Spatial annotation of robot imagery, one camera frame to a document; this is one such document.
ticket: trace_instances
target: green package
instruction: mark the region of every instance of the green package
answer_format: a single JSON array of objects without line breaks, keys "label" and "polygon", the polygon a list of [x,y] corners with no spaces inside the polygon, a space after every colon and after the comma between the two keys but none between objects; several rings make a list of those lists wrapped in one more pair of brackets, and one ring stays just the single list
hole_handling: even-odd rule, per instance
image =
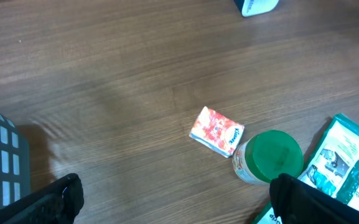
[{"label": "green package", "polygon": [[[298,179],[359,211],[359,125],[335,115]],[[270,203],[253,222],[280,223]]]}]

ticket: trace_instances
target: green lid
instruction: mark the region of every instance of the green lid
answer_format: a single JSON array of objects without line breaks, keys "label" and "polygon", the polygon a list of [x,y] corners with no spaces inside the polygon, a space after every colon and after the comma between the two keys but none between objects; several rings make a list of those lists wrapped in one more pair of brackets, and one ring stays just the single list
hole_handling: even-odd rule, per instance
[{"label": "green lid", "polygon": [[304,157],[297,141],[285,132],[276,130],[250,139],[245,157],[250,171],[267,183],[282,173],[297,177],[304,166]]}]

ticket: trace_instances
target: red and white box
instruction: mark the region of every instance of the red and white box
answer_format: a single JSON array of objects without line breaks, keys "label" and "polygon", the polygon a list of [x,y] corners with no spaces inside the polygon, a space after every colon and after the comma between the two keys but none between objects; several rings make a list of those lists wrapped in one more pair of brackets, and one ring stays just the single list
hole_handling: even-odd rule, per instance
[{"label": "red and white box", "polygon": [[189,136],[228,158],[236,150],[243,132],[244,125],[205,106],[197,117]]}]

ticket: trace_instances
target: small box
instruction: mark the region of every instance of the small box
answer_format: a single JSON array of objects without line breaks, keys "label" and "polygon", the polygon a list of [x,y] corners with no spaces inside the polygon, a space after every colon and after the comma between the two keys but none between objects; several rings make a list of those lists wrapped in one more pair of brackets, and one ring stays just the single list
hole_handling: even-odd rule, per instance
[{"label": "small box", "polygon": [[196,119],[189,136],[226,158],[233,155],[244,126],[206,106]]}]

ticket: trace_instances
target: wooden table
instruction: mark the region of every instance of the wooden table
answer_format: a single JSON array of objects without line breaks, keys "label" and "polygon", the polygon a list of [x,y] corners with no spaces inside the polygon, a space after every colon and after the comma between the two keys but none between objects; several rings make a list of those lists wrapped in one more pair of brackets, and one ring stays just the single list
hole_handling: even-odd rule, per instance
[{"label": "wooden table", "polygon": [[334,114],[359,123],[359,0],[250,18],[233,1],[0,0],[0,112],[29,138],[34,190],[80,175],[76,223],[250,222],[268,186],[188,137],[205,105],[304,151]]}]

